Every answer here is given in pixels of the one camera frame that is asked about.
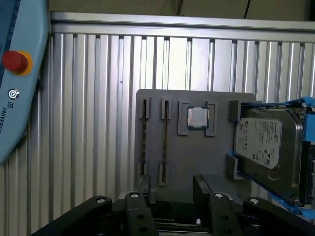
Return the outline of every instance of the corrugated metal wall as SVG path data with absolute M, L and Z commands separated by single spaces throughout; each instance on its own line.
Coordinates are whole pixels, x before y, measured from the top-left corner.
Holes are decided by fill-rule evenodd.
M 0 235 L 30 234 L 95 194 L 132 189 L 139 89 L 315 95 L 313 33 L 52 26 L 27 136 L 0 166 Z M 267 198 L 255 184 L 252 195 Z

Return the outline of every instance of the emergency stop button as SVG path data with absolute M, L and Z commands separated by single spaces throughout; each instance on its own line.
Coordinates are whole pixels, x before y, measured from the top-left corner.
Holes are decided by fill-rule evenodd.
M 6 51 L 3 54 L 2 63 L 7 70 L 16 73 L 23 72 L 28 66 L 27 58 L 16 51 Z

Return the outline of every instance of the hard drive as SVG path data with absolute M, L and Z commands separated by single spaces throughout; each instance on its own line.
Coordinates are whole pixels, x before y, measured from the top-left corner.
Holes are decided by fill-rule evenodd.
M 236 125 L 234 155 L 238 170 L 283 199 L 311 203 L 313 146 L 303 140 L 310 108 L 244 107 Z

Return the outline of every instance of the screw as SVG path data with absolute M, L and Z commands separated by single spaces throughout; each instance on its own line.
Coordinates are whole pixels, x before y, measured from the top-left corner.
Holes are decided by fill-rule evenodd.
M 99 198 L 99 199 L 97 200 L 97 203 L 103 203 L 103 202 L 105 202 L 105 201 L 106 201 L 105 198 Z
M 217 197 L 217 198 L 223 198 L 223 195 L 222 195 L 221 193 L 217 193 L 217 194 L 215 194 L 215 197 Z
M 255 198 L 250 199 L 250 202 L 254 203 L 254 204 L 258 204 L 259 203 L 259 201 L 257 199 L 255 199 Z

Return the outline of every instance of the hard drive label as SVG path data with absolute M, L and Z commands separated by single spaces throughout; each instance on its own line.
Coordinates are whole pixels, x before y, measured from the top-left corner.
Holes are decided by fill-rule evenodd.
M 279 160 L 281 122 L 274 119 L 242 118 L 236 127 L 235 154 L 269 169 Z

